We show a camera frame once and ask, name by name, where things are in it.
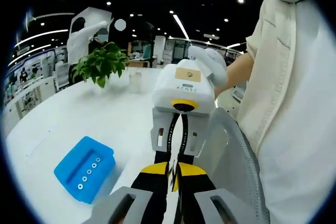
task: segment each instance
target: gray panel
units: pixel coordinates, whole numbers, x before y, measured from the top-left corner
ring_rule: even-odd
[[[153,108],[153,128],[151,130],[152,148],[154,151],[167,152],[167,137],[170,124],[173,120],[173,112],[161,112],[156,107]],[[157,144],[159,129],[163,128],[162,146]]]
[[[206,224],[224,224],[230,220],[238,224],[259,224],[262,223],[256,219],[253,207],[245,204],[225,189],[212,191],[203,191],[195,193],[195,198],[200,206]],[[216,200],[225,210],[226,216],[221,218],[220,213],[215,207]]]
[[[209,115],[202,117],[188,115],[188,141],[184,151],[185,155],[199,155],[205,141],[209,119]]]
[[[152,197],[151,191],[138,190],[129,187],[121,187],[108,198],[94,205],[90,219],[83,224],[108,224],[112,216],[118,215],[121,205],[127,196],[134,199],[128,210],[123,224],[141,224],[147,204]]]
[[[211,113],[207,138],[194,165],[207,172],[216,188],[253,207],[257,220],[269,223],[256,156],[238,124],[222,108]]]

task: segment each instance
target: label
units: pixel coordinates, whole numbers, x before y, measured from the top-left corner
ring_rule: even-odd
[[[180,80],[201,82],[201,72],[194,69],[177,68],[175,78]]]

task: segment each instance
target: logo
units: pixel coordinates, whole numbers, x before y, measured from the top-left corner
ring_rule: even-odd
[[[176,89],[185,90],[188,92],[197,92],[197,89],[194,89],[194,86],[192,86],[191,84],[182,84],[182,87],[177,86]]]

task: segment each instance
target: gray gripper finger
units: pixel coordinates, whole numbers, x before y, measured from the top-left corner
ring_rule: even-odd
[[[90,219],[83,224],[113,223],[127,212],[123,224],[141,224],[151,191],[121,187],[109,197],[94,205]]]
[[[206,224],[224,224],[228,219],[238,224],[261,224],[252,206],[225,189],[195,193]]]

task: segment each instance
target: hole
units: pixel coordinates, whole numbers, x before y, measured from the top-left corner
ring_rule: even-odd
[[[127,212],[130,210],[131,205],[133,204],[135,200],[135,195],[127,194],[120,202],[119,206],[109,219],[108,224],[119,224],[122,223],[125,216],[127,215]]]
[[[230,218],[229,214],[227,213],[227,211],[225,210],[225,208],[223,207],[221,202],[219,202],[219,200],[215,199],[215,197],[211,197],[211,201],[215,205],[215,208],[217,209],[217,211],[219,213],[219,216],[222,219],[223,223],[232,223],[232,224],[235,223]]]
[[[158,133],[158,135],[157,135],[158,146],[159,146],[159,147],[162,146],[162,137],[163,137],[163,128],[159,128],[159,133]]]

